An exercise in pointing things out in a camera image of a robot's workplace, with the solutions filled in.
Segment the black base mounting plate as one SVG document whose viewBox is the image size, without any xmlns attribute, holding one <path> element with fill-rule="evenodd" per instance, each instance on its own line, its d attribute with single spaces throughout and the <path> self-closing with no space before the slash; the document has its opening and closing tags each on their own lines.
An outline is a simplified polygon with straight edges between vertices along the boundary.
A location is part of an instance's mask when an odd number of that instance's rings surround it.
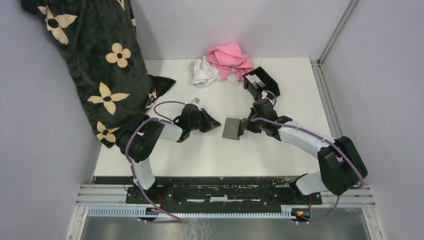
<svg viewBox="0 0 424 240">
<path fill-rule="evenodd" d="M 302 195 L 295 176 L 158 176 L 146 195 L 172 214 L 279 213 L 281 206 L 321 205 L 320 193 Z"/>
</svg>

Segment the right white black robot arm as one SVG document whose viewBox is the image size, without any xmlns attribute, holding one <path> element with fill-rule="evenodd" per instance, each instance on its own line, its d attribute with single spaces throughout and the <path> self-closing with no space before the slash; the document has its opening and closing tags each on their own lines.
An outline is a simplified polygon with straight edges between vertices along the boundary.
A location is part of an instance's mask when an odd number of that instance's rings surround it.
<svg viewBox="0 0 424 240">
<path fill-rule="evenodd" d="M 243 127 L 252 133 L 265 133 L 291 144 L 317 159 L 319 170 L 295 179 L 288 191 L 289 199 L 295 204 L 302 204 L 313 193 L 331 192 L 341 196 L 365 185 L 368 170 L 350 138 L 321 135 L 302 127 L 290 117 L 278 116 L 267 98 L 252 104 Z"/>
</svg>

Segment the grey leather card holder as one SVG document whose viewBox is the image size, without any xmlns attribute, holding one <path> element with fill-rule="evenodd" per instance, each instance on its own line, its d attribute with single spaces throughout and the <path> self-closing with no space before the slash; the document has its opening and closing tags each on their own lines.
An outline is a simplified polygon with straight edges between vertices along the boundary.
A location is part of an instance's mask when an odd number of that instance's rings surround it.
<svg viewBox="0 0 424 240">
<path fill-rule="evenodd" d="M 224 129 L 222 137 L 228 140 L 239 141 L 240 137 L 244 134 L 244 129 L 242 128 L 245 118 L 232 118 L 227 117 L 224 124 Z"/>
</svg>

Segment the aluminium rail frame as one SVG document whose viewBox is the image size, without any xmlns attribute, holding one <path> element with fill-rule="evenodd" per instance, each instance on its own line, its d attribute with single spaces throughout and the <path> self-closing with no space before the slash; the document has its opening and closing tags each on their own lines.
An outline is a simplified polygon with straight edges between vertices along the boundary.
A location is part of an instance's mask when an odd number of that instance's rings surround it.
<svg viewBox="0 0 424 240">
<path fill-rule="evenodd" d="M 369 187 L 348 190 L 341 196 L 328 191 L 293 197 L 284 185 L 160 185 L 149 191 L 149 198 L 130 185 L 83 184 L 80 187 L 66 238 L 82 237 L 89 214 L 102 217 L 151 218 L 247 218 L 294 219 L 313 209 L 359 209 L 365 230 L 373 240 L 382 239 L 375 213 L 375 201 Z"/>
</svg>

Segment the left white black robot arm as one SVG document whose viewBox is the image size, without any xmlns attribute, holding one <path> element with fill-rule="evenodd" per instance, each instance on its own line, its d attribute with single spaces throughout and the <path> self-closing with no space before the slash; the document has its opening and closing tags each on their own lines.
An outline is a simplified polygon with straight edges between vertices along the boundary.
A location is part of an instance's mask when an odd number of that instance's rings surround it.
<svg viewBox="0 0 424 240">
<path fill-rule="evenodd" d="M 137 113 L 118 131 L 115 145 L 125 155 L 138 190 L 138 197 L 149 204 L 156 200 L 158 191 L 153 187 L 156 179 L 152 171 L 150 155 L 158 140 L 182 143 L 193 131 L 207 133 L 222 124 L 196 103 L 186 103 L 172 120 L 150 117 Z"/>
</svg>

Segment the black VIP credit card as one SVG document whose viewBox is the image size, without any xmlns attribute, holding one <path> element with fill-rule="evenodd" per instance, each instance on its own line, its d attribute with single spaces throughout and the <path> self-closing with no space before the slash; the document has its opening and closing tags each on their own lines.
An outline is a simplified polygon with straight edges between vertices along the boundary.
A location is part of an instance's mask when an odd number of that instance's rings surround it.
<svg viewBox="0 0 424 240">
<path fill-rule="evenodd" d="M 238 132 L 237 132 L 237 136 L 240 137 L 244 134 L 244 131 L 246 129 L 246 118 L 243 118 L 239 121 L 239 127 L 238 127 Z"/>
</svg>

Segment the black floral blanket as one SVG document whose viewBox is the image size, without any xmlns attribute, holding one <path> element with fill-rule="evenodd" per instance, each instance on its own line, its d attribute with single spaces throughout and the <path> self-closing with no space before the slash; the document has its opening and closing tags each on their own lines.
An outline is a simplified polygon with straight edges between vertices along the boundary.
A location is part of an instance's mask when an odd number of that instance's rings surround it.
<svg viewBox="0 0 424 240">
<path fill-rule="evenodd" d="M 94 135 L 112 147 L 119 130 L 175 84 L 148 73 L 129 0 L 23 0 L 64 59 Z"/>
</svg>

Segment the pink cloth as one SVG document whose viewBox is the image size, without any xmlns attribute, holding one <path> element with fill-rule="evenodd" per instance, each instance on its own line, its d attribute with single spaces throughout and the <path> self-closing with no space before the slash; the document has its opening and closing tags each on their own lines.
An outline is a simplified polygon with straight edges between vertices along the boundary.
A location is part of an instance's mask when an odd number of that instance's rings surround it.
<svg viewBox="0 0 424 240">
<path fill-rule="evenodd" d="M 254 69 L 251 57 L 243 53 L 237 43 L 208 47 L 206 61 L 218 68 L 222 80 L 230 80 L 233 71 L 235 80 L 243 82 L 243 75 Z"/>
</svg>

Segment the white cloth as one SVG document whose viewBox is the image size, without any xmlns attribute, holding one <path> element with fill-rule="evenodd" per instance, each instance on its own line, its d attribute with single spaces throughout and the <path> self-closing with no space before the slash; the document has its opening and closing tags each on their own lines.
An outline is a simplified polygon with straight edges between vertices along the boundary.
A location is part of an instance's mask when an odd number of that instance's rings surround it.
<svg viewBox="0 0 424 240">
<path fill-rule="evenodd" d="M 198 89 L 203 89 L 214 82 L 228 81 L 234 86 L 240 86 L 241 83 L 237 80 L 234 68 L 230 68 L 230 74 L 223 79 L 220 75 L 218 67 L 213 66 L 207 61 L 207 56 L 204 55 L 201 59 L 195 59 L 189 64 L 189 72 L 191 76 L 191 84 Z"/>
</svg>

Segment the black plastic card box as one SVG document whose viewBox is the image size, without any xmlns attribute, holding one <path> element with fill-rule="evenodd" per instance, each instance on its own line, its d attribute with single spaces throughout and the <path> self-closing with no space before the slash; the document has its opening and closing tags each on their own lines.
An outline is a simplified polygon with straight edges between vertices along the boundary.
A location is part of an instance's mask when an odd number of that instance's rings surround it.
<svg viewBox="0 0 424 240">
<path fill-rule="evenodd" d="M 279 97 L 281 95 L 278 83 L 261 67 L 257 67 L 252 71 L 244 74 L 243 76 L 243 88 L 247 90 L 253 97 L 254 100 L 262 98 L 262 92 L 270 91 L 271 99 Z"/>
</svg>

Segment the corner aluminium post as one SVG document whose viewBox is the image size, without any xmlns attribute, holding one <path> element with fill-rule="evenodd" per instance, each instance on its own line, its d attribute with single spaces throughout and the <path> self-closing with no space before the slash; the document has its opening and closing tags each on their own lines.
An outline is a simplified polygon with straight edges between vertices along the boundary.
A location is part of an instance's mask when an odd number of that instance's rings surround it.
<svg viewBox="0 0 424 240">
<path fill-rule="evenodd" d="M 343 135 L 343 128 L 340 122 L 336 105 L 332 97 L 328 81 L 325 77 L 324 63 L 326 62 L 331 50 L 333 49 L 346 24 L 351 18 L 351 15 L 356 10 L 359 2 L 359 0 L 349 1 L 336 27 L 331 33 L 329 40 L 323 48 L 323 51 L 321 52 L 319 58 L 310 60 L 311 68 L 321 98 L 330 133 L 334 137 L 341 137 Z"/>
</svg>

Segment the white cards in box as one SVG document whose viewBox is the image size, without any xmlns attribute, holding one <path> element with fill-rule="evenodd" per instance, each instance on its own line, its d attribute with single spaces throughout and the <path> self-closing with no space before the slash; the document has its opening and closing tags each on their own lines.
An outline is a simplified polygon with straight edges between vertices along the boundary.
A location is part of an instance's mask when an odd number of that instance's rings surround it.
<svg viewBox="0 0 424 240">
<path fill-rule="evenodd" d="M 255 87 L 255 88 L 264 88 L 265 83 L 256 75 L 245 75 L 246 79 Z"/>
</svg>

